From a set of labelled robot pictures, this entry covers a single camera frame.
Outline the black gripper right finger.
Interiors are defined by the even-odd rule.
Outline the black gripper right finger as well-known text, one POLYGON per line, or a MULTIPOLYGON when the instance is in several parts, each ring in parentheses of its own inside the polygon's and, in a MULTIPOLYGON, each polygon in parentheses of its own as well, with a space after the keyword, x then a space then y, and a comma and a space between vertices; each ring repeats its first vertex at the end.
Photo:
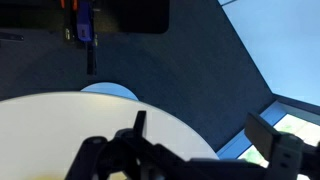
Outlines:
POLYGON ((264 159, 269 161, 274 141, 278 139, 280 133, 260 115, 249 113, 245 123, 245 135, 264 159))

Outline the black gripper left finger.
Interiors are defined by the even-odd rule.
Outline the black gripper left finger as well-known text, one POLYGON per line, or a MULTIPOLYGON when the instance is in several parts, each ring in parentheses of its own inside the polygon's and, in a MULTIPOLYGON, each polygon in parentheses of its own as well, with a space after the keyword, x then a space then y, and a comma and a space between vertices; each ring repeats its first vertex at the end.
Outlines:
POLYGON ((143 130, 144 130, 144 124, 146 120, 146 111, 138 111, 137 116, 135 119, 135 123, 133 126, 133 130, 136 136, 142 137, 143 136, 143 130))

